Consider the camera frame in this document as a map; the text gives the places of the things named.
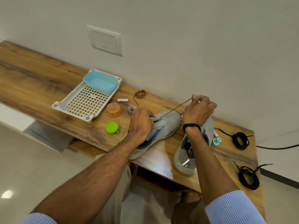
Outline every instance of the wooden surface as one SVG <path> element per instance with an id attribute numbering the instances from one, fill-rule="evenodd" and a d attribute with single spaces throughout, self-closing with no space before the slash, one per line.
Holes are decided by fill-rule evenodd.
<path id="1" fill-rule="evenodd" d="M 135 105 L 132 97 L 139 89 L 122 84 L 110 100 L 115 102 L 118 98 L 129 99 L 129 102 L 121 103 L 121 115 L 112 119 L 108 117 L 107 111 L 104 110 L 92 121 L 92 124 L 51 108 L 55 101 L 61 101 L 66 97 L 83 80 L 83 76 L 87 72 L 86 69 L 34 52 L 11 42 L 3 41 L 0 43 L 0 102 L 93 145 L 89 146 L 77 140 L 73 141 L 71 146 L 81 147 L 83 152 L 91 156 L 98 155 L 98 152 L 101 153 L 101 151 L 97 148 L 109 151 L 123 138 L 129 129 L 130 116 L 127 108 L 131 104 Z M 145 107 L 154 114 L 178 105 L 175 102 L 149 93 L 145 98 L 139 99 L 138 103 L 140 107 Z M 183 112 L 183 110 L 184 107 L 177 109 L 178 112 Z M 120 126 L 118 135 L 106 134 L 105 126 L 112 120 Z M 214 127 L 221 128 L 229 134 L 238 131 L 242 131 L 246 135 L 254 134 L 251 130 L 217 118 L 213 118 L 213 122 Z M 248 195 L 265 217 L 261 187 L 252 191 L 242 186 L 237 177 L 237 168 L 232 162 L 234 160 L 239 166 L 245 165 L 253 169 L 257 167 L 254 136 L 249 137 L 250 146 L 246 150 L 238 150 L 234 147 L 231 137 L 221 132 L 218 132 L 218 134 L 222 138 L 222 143 L 218 147 L 212 146 L 213 152 L 231 178 Z M 185 176 L 179 173 L 173 165 L 173 156 L 181 144 L 183 135 L 184 133 L 180 127 L 172 137 L 155 143 L 134 163 L 200 192 L 197 175 Z"/>

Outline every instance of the shoe sole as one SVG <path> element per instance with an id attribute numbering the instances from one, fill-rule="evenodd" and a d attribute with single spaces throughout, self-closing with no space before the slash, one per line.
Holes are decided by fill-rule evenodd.
<path id="1" fill-rule="evenodd" d="M 175 132 L 177 132 L 178 128 L 177 128 L 173 133 L 171 133 L 171 134 L 165 136 L 164 138 L 161 138 L 160 140 L 164 140 L 164 139 L 166 139 L 166 138 L 171 137 L 172 135 L 175 134 Z M 145 152 L 148 150 L 149 147 L 146 147 L 146 148 L 144 148 L 144 149 L 140 149 L 140 152 L 131 155 L 131 157 L 130 157 L 129 160 L 133 160 L 133 159 L 137 159 L 137 158 L 139 158 L 140 156 L 142 156 L 143 154 L 145 154 Z"/>
<path id="2" fill-rule="evenodd" d="M 173 163 L 174 163 L 174 166 L 176 167 L 176 169 L 178 171 L 180 171 L 181 173 L 185 174 L 185 175 L 189 175 L 189 176 L 192 176 L 194 175 L 194 173 L 196 172 L 196 168 L 195 169 L 189 169 L 187 167 L 184 167 L 181 162 L 178 160 L 178 156 L 180 154 L 180 149 L 181 147 L 179 147 L 179 149 L 176 150 L 176 153 L 174 154 L 174 157 L 173 157 Z"/>

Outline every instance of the hand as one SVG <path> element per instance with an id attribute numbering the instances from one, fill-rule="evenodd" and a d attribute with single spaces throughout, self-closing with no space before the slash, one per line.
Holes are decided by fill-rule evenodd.
<path id="1" fill-rule="evenodd" d="M 154 128 L 154 122 L 150 117 L 155 117 L 154 114 L 146 109 L 140 108 L 132 113 L 129 135 L 137 140 L 138 145 L 142 144 Z"/>
<path id="2" fill-rule="evenodd" d="M 185 108 L 183 122 L 184 124 L 196 123 L 202 126 L 213 114 L 216 107 L 217 104 L 210 101 L 209 97 L 193 94 L 191 104 Z"/>

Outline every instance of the sleeve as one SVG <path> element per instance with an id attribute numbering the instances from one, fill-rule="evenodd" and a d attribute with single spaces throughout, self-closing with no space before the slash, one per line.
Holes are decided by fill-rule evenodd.
<path id="1" fill-rule="evenodd" d="M 262 215 L 241 190 L 218 197 L 205 211 L 211 224 L 266 224 Z"/>
<path id="2" fill-rule="evenodd" d="M 27 215 L 21 224 L 57 224 L 57 222 L 45 214 L 32 213 Z"/>

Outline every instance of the black cable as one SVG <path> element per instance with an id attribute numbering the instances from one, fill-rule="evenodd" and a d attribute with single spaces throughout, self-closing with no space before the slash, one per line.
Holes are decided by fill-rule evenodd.
<path id="1" fill-rule="evenodd" d="M 266 165 L 273 165 L 273 164 L 263 164 L 263 165 L 260 165 L 258 166 L 255 170 L 249 168 L 249 167 L 246 167 L 246 166 L 242 166 L 241 168 L 239 168 L 239 166 L 234 162 L 234 164 L 237 166 L 237 168 L 239 169 L 239 173 L 238 173 L 238 177 L 239 177 L 239 180 L 240 182 L 242 183 L 242 185 L 244 185 L 246 188 L 249 188 L 251 190 L 256 190 L 257 188 L 259 188 L 260 186 L 260 181 L 256 175 L 256 172 L 258 171 L 258 169 L 260 169 L 260 167 L 263 167 L 263 166 L 266 166 Z M 252 181 L 253 183 L 252 184 L 249 184 L 247 181 L 246 181 L 246 178 L 245 178 L 245 174 L 249 175 L 250 177 L 252 177 Z"/>
<path id="2" fill-rule="evenodd" d="M 220 130 L 222 133 L 232 137 L 233 139 L 233 143 L 234 145 L 240 149 L 240 150 L 245 150 L 248 146 L 249 146 L 249 140 L 248 140 L 248 137 L 252 137 L 253 135 L 250 135 L 250 136 L 246 136 L 243 132 L 238 132 L 234 135 L 230 135 L 226 132 L 224 132 L 223 130 L 219 129 L 219 128 L 214 128 L 214 129 L 217 129 L 217 130 Z M 238 137 L 242 139 L 243 141 L 243 145 L 241 145 L 238 141 Z M 262 147 L 262 146 L 256 146 L 256 147 L 259 147 L 259 148 L 264 148 L 264 149 L 271 149 L 271 150 L 282 150 L 282 149 L 288 149 L 288 148 L 294 148 L 294 147 L 298 147 L 298 145 L 292 145 L 292 146 L 289 146 L 289 147 L 285 147 L 285 148 L 268 148 L 268 147 Z"/>
<path id="3" fill-rule="evenodd" d="M 224 132 L 223 130 L 221 130 L 221 129 L 219 129 L 219 128 L 215 128 L 215 129 L 220 130 L 222 133 L 224 133 L 224 134 L 226 134 L 226 135 L 232 137 L 234 145 L 235 145 L 238 149 L 240 149 L 240 150 L 245 150 L 245 149 L 249 146 L 249 140 L 248 140 L 248 137 L 253 136 L 253 135 L 246 136 L 243 132 L 238 132 L 238 133 L 236 133 L 236 134 L 234 134 L 234 135 L 230 135 L 230 134 Z M 239 143 L 238 138 L 241 138 L 241 139 L 242 139 L 243 144 L 240 144 L 240 143 Z"/>

